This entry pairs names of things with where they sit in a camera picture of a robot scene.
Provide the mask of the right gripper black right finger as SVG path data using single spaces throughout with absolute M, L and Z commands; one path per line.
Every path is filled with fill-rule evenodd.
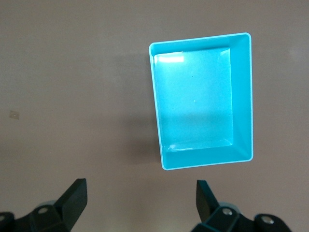
M 201 222 L 194 232 L 288 232 L 290 228 L 275 215 L 258 214 L 246 218 L 237 207 L 219 203 L 205 180 L 198 180 L 196 207 Z

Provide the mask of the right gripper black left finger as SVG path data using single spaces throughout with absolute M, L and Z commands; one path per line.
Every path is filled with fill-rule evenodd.
M 70 232 L 87 205 L 87 182 L 76 179 L 53 204 L 36 207 L 27 215 L 15 218 L 11 212 L 1 212 L 2 232 Z

